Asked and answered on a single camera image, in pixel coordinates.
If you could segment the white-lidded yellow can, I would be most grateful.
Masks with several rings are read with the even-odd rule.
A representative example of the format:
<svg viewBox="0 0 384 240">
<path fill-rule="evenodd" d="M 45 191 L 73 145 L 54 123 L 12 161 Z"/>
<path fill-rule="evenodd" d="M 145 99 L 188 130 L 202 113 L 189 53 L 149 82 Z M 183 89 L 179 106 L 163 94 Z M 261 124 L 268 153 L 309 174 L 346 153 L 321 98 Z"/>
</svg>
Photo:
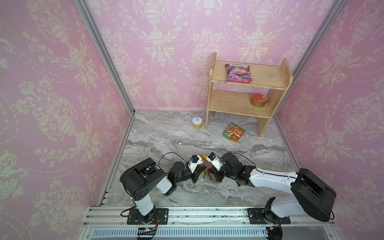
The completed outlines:
<svg viewBox="0 0 384 240">
<path fill-rule="evenodd" d="M 201 129 L 202 128 L 202 126 L 203 126 L 203 119 L 201 118 L 201 117 L 194 117 L 193 119 L 192 119 L 192 123 L 193 123 L 193 127 L 195 128 L 195 129 Z"/>
</svg>

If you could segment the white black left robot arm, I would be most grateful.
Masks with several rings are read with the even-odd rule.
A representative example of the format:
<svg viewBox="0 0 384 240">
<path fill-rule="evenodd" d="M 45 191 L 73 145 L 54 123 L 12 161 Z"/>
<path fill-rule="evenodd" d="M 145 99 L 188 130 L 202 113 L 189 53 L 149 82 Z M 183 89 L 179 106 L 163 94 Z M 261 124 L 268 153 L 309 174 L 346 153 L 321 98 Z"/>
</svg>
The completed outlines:
<svg viewBox="0 0 384 240">
<path fill-rule="evenodd" d="M 196 183 L 206 169 L 203 165 L 206 157 L 206 155 L 193 155 L 186 164 L 176 162 L 168 173 L 152 158 L 147 158 L 123 172 L 120 182 L 131 196 L 140 216 L 149 221 L 155 216 L 155 205 L 149 193 L 156 188 L 163 195 L 169 196 L 181 182 L 191 180 Z"/>
</svg>

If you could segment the red-lidded gold tin can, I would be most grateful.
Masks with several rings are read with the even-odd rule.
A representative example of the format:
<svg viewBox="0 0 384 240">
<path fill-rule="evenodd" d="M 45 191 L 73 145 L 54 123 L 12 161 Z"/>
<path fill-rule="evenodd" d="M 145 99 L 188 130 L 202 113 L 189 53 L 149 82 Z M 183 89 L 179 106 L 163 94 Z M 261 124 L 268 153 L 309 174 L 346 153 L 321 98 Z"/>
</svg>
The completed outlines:
<svg viewBox="0 0 384 240">
<path fill-rule="evenodd" d="M 263 94 L 253 94 L 250 103 L 253 107 L 263 108 L 268 101 L 268 98 Z"/>
</svg>

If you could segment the aluminium front rail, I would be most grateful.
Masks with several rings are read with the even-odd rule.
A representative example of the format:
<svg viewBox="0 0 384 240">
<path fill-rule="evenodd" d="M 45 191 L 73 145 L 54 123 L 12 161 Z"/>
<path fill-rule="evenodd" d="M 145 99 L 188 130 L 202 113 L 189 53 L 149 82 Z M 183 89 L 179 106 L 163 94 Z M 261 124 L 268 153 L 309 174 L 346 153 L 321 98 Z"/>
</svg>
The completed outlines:
<svg viewBox="0 0 384 240">
<path fill-rule="evenodd" d="M 80 240 L 341 240 L 334 221 L 309 216 L 267 223 L 251 206 L 161 207 L 144 225 L 126 207 L 92 207 Z"/>
</svg>

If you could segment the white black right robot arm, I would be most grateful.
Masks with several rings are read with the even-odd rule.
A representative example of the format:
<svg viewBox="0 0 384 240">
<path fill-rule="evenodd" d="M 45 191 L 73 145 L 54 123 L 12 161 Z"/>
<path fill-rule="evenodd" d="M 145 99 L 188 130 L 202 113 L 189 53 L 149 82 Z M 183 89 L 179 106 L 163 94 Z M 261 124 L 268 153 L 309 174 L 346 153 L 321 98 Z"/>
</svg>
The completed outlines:
<svg viewBox="0 0 384 240">
<path fill-rule="evenodd" d="M 243 165 L 239 154 L 226 153 L 222 157 L 211 153 L 206 160 L 211 164 L 208 172 L 217 183 L 224 178 L 234 180 L 238 186 L 269 188 L 285 192 L 287 197 L 271 197 L 267 201 L 263 215 L 269 223 L 278 223 L 290 216 L 308 215 L 315 220 L 334 220 L 333 206 L 336 192 L 317 175 L 308 169 L 298 172 L 275 172 Z"/>
</svg>

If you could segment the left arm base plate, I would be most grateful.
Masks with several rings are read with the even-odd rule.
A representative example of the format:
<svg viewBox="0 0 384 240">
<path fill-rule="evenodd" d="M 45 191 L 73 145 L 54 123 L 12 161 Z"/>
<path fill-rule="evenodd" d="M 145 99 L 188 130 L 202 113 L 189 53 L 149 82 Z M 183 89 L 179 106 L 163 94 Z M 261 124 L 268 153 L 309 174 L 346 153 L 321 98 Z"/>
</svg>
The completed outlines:
<svg viewBox="0 0 384 240">
<path fill-rule="evenodd" d="M 142 215 L 139 210 L 132 209 L 127 216 L 128 225 L 166 225 L 168 223 L 169 209 L 155 208 L 146 216 Z"/>
</svg>

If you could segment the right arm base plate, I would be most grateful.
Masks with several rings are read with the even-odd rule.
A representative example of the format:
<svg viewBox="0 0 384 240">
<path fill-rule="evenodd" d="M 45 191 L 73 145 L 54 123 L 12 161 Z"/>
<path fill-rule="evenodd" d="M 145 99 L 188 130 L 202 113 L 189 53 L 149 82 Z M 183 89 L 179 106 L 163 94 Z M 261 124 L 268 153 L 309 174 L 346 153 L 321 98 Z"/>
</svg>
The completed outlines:
<svg viewBox="0 0 384 240">
<path fill-rule="evenodd" d="M 272 211 L 266 211 L 263 208 L 248 208 L 246 210 L 251 225 L 289 225 L 289 217 L 280 218 Z"/>
</svg>

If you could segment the pink snack packet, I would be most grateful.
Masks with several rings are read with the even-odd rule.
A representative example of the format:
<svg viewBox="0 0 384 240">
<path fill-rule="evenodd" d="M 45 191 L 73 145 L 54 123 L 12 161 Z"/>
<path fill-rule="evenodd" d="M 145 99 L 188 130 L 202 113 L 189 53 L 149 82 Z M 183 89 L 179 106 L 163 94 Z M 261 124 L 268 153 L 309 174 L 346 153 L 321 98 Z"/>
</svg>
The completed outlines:
<svg viewBox="0 0 384 240">
<path fill-rule="evenodd" d="M 250 65 L 226 64 L 227 82 L 251 83 Z"/>
</svg>

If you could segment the green orange noodle packet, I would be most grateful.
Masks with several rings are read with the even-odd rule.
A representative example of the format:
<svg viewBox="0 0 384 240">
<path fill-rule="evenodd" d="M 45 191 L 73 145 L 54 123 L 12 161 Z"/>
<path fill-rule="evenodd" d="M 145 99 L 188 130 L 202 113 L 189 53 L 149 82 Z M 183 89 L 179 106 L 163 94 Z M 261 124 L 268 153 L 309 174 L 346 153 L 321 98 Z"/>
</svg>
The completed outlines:
<svg viewBox="0 0 384 240">
<path fill-rule="evenodd" d="M 246 130 L 234 123 L 230 123 L 229 126 L 223 131 L 223 136 L 228 140 L 238 143 Z"/>
</svg>

